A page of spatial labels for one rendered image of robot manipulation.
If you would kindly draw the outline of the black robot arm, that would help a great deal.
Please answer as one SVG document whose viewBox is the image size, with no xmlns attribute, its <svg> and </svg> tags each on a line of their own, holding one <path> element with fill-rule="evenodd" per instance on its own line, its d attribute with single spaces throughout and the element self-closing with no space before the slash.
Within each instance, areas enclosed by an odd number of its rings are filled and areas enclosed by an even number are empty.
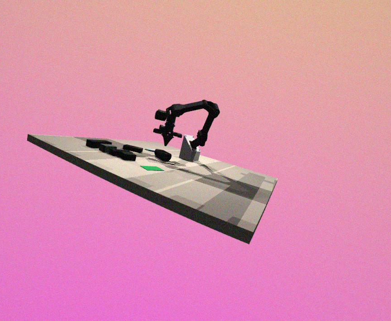
<svg viewBox="0 0 391 321">
<path fill-rule="evenodd" d="M 211 101 L 202 100 L 199 102 L 189 103 L 189 104 L 173 104 L 171 107 L 167 108 L 166 111 L 159 110 L 155 113 L 155 119 L 161 121 L 167 121 L 169 123 L 175 123 L 176 117 L 181 116 L 185 112 L 190 112 L 194 110 L 205 109 L 209 112 L 209 115 L 204 123 L 204 126 L 201 130 L 197 132 L 197 138 L 193 141 L 189 141 L 193 149 L 197 149 L 198 146 L 205 146 L 207 141 L 208 131 L 215 118 L 218 117 L 220 111 L 218 105 Z M 171 114 L 170 114 L 171 110 Z"/>
</svg>

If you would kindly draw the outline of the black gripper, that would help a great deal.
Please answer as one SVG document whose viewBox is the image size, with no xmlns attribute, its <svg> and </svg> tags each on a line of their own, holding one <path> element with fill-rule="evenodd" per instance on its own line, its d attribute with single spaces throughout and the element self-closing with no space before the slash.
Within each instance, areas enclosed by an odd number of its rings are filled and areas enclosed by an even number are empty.
<svg viewBox="0 0 391 321">
<path fill-rule="evenodd" d="M 161 129 L 154 129 L 153 132 L 156 133 L 156 134 L 161 134 L 163 136 L 163 140 L 164 140 L 164 146 L 167 146 L 167 144 L 169 143 L 169 141 L 174 138 L 173 136 L 177 136 L 179 138 L 182 138 L 182 134 L 181 133 L 178 133 L 178 132 L 174 132 L 173 131 L 173 128 L 174 128 L 174 124 L 173 123 L 169 123 L 169 122 L 166 122 L 165 123 L 165 129 L 162 131 Z"/>
</svg>

